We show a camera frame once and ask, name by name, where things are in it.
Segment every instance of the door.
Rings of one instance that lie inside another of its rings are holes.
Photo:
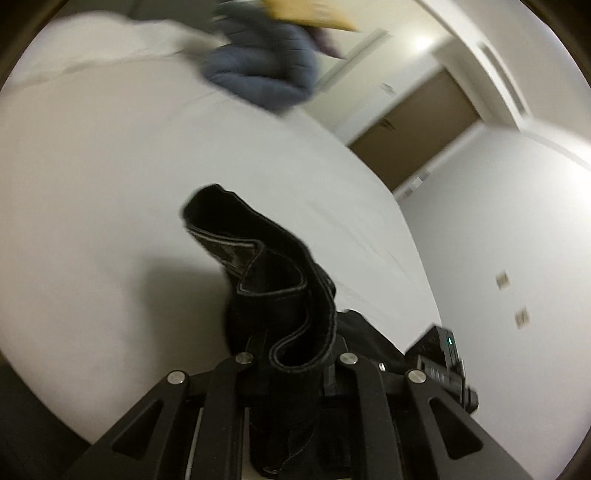
[[[443,70],[350,148],[394,190],[478,119],[470,100]]]

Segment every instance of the silver bolt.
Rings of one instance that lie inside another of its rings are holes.
[[[185,378],[187,378],[185,374],[177,370],[176,372],[170,372],[166,380],[173,385],[179,385],[185,381]]]
[[[351,353],[351,352],[345,352],[345,353],[340,354],[339,359],[340,359],[341,363],[343,363],[345,365],[354,365],[359,360],[359,358],[357,358],[357,355],[355,355],[354,353]]]
[[[411,370],[408,373],[408,379],[412,383],[425,383],[427,376],[425,375],[425,372],[422,372],[420,370]]]
[[[249,352],[239,353],[235,358],[236,358],[236,362],[238,362],[241,365],[248,365],[254,359],[254,357],[252,356],[252,353],[249,353]]]

